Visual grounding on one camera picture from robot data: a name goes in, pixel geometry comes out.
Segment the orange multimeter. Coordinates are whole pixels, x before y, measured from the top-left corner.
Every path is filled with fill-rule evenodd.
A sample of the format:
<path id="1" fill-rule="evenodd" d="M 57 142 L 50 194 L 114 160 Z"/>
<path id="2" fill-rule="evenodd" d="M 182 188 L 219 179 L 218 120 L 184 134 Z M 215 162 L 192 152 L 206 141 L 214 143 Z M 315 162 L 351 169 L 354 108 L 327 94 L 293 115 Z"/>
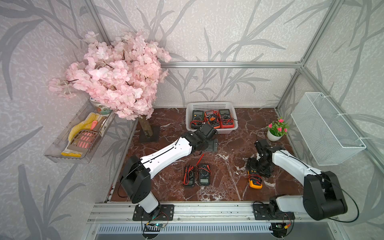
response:
<path id="1" fill-rule="evenodd" d="M 220 129 L 220 114 L 219 111 L 205 111 L 205 123 L 211 125 L 214 129 Z"/>

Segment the small black multimeter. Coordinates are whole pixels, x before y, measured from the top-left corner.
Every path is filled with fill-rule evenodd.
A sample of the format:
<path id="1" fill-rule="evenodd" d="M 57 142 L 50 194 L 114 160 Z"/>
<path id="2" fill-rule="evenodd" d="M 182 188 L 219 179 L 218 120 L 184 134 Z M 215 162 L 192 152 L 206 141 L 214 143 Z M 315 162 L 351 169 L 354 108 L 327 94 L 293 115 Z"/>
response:
<path id="1" fill-rule="evenodd" d="M 187 165 L 184 170 L 183 185 L 193 187 L 195 185 L 195 167 Z"/>

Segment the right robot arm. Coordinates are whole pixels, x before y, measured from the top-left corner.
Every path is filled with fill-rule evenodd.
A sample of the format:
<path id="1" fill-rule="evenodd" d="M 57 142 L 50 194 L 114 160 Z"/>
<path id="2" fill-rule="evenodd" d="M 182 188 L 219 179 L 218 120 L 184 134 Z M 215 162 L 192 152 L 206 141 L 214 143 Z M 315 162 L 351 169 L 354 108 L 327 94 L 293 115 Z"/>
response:
<path id="1" fill-rule="evenodd" d="M 313 168 L 290 154 L 280 146 L 270 146 L 267 140 L 255 142 L 257 150 L 256 172 L 258 175 L 269 177 L 273 166 L 278 166 L 294 177 L 302 186 L 303 194 L 297 196 L 281 195 L 270 198 L 271 214 L 297 212 L 310 216 L 313 220 L 330 219 L 340 223 L 353 223 L 359 219 L 360 209 L 353 197 L 340 185 L 336 174 L 331 171 L 323 172 Z M 354 219 L 342 221 L 335 216 L 348 212 L 348 196 L 357 209 Z"/>

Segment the dark grey green multimeter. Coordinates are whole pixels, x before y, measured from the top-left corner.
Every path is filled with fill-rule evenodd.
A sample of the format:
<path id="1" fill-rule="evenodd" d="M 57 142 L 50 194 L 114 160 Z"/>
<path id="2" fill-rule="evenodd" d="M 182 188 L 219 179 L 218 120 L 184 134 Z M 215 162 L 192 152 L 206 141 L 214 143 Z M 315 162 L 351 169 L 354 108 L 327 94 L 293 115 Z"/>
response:
<path id="1" fill-rule="evenodd" d="M 201 157 L 197 162 L 198 182 L 200 186 L 209 186 L 211 183 L 212 171 L 208 164 L 203 164 L 201 162 L 203 157 L 204 157 L 204 154 L 201 155 Z"/>

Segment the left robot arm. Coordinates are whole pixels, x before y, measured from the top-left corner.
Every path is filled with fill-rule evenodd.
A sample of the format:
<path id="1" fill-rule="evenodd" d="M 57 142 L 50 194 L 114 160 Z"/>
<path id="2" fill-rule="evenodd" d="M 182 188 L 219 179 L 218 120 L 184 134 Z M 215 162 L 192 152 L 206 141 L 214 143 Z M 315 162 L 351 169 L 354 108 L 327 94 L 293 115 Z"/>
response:
<path id="1" fill-rule="evenodd" d="M 180 135 L 173 143 L 144 157 L 131 156 L 121 174 L 120 189 L 127 194 L 133 204 L 142 208 L 152 220 L 161 216 L 162 205 L 152 193 L 151 179 L 175 161 L 189 156 L 211 140 L 218 131 L 209 124 L 203 124 L 198 130 Z"/>

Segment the yellow multimeter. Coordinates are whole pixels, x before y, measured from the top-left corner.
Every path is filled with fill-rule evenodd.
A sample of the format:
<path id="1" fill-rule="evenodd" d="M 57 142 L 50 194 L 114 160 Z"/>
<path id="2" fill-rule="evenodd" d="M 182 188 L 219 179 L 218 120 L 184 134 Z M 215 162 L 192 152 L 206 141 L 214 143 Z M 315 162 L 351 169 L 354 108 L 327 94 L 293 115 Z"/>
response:
<path id="1" fill-rule="evenodd" d="M 263 178 L 254 170 L 248 170 L 249 185 L 252 189 L 263 188 Z"/>

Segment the large red multimeter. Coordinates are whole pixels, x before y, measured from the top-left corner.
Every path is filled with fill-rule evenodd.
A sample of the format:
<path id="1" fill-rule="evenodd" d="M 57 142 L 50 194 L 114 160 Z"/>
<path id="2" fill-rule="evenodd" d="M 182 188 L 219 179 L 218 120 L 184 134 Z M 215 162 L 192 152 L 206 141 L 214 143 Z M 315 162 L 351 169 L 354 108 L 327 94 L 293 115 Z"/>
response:
<path id="1" fill-rule="evenodd" d="M 219 110 L 221 129 L 230 129 L 235 127 L 235 120 L 229 109 Z"/>

